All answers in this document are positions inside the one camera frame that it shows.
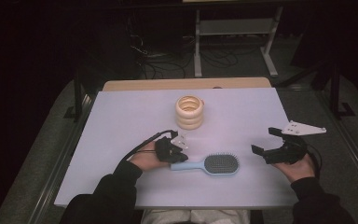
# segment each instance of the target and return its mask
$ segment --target stacked rings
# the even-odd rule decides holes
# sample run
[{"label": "stacked rings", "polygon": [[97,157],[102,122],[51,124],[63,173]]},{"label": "stacked rings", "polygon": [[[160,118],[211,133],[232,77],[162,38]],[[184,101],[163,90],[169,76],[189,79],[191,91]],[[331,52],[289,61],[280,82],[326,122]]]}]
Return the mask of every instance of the stacked rings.
[{"label": "stacked rings", "polygon": [[203,121],[203,101],[193,95],[183,96],[176,102],[176,123],[186,130],[199,128]]}]

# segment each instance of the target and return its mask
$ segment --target white bracket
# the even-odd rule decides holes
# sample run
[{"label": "white bracket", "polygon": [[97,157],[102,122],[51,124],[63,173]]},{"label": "white bracket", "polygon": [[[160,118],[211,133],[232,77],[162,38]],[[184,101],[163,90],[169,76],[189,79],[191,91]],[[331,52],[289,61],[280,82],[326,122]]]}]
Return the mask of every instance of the white bracket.
[{"label": "white bracket", "polygon": [[286,127],[282,129],[282,133],[290,135],[307,135],[326,132],[327,130],[325,128],[318,128],[307,124],[294,122],[292,120],[290,120],[289,124],[287,124]]},{"label": "white bracket", "polygon": [[176,137],[174,137],[171,140],[171,143],[174,146],[177,146],[181,149],[188,149],[188,146],[186,146],[186,135],[185,134],[178,134]]}]

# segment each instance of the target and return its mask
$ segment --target brush head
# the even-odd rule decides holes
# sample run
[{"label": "brush head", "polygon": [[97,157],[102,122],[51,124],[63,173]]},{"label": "brush head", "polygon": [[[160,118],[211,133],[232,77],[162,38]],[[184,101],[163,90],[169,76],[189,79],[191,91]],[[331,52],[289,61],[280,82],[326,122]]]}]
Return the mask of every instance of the brush head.
[{"label": "brush head", "polygon": [[205,170],[212,175],[233,175],[238,171],[240,163],[231,154],[213,154],[204,161]]}]

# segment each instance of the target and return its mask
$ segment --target blue hairbrush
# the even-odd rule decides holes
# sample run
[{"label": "blue hairbrush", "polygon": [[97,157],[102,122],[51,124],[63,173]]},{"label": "blue hairbrush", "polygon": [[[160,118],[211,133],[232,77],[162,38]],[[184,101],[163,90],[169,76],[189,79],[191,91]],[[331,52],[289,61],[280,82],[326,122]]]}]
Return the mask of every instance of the blue hairbrush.
[{"label": "blue hairbrush", "polygon": [[223,153],[210,155],[199,162],[185,161],[171,164],[173,171],[201,169],[208,175],[234,175],[239,167],[237,157]]}]

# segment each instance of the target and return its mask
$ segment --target black sleeve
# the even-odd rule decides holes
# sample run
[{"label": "black sleeve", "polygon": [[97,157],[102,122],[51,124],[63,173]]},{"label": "black sleeve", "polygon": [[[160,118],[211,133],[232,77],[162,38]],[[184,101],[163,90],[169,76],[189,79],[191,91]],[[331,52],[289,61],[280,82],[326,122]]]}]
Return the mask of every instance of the black sleeve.
[{"label": "black sleeve", "polygon": [[339,204],[339,198],[324,192],[318,179],[307,177],[292,183],[298,203],[293,208],[294,223],[355,223],[351,215]]},{"label": "black sleeve", "polygon": [[60,223],[128,223],[136,201],[136,180],[141,174],[136,165],[122,161],[112,175],[101,179],[92,194],[75,196]]}]

